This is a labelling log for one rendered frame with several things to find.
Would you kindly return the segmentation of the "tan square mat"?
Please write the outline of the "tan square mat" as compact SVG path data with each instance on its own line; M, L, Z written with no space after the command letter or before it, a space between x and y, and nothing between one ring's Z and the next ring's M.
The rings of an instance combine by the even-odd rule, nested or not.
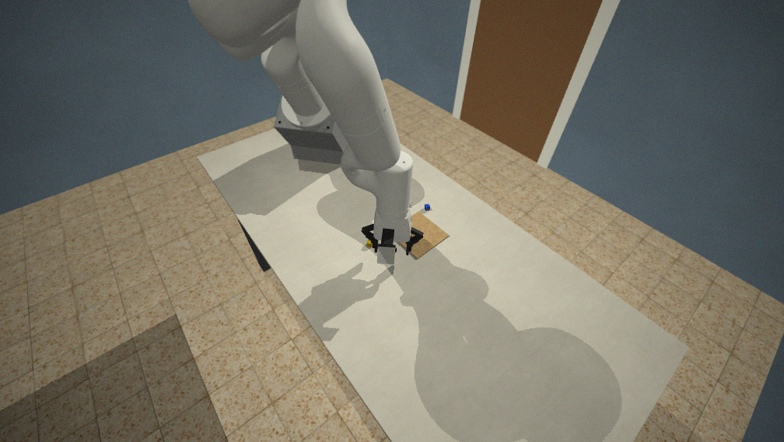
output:
M423 232L423 238L418 243L413 244L411 251L409 251L417 259L433 249L437 244L442 243L449 236L449 234L420 212L411 216L411 227Z

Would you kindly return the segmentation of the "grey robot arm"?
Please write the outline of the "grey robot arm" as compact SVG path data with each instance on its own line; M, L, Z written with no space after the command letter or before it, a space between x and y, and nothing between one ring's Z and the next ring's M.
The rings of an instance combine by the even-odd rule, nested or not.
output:
M375 195L381 218L407 216L413 160L401 151L380 74L347 0L187 1L231 57L249 61L261 54L292 124L310 128L332 115L348 142L345 176Z

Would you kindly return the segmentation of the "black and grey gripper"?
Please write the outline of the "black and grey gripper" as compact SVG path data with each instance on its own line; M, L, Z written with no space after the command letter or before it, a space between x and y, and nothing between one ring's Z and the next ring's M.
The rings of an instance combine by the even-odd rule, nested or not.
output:
M406 255L411 251L413 244L418 243L423 238L423 232L411 227L411 210L408 208L407 216L401 220L385 220L375 211L374 224L364 226L362 233L371 240L375 253L378 249L378 240L382 239L383 228L394 230L394 242L405 242L407 244ZM370 231L373 230L373 233ZM412 237L412 234L415 236Z

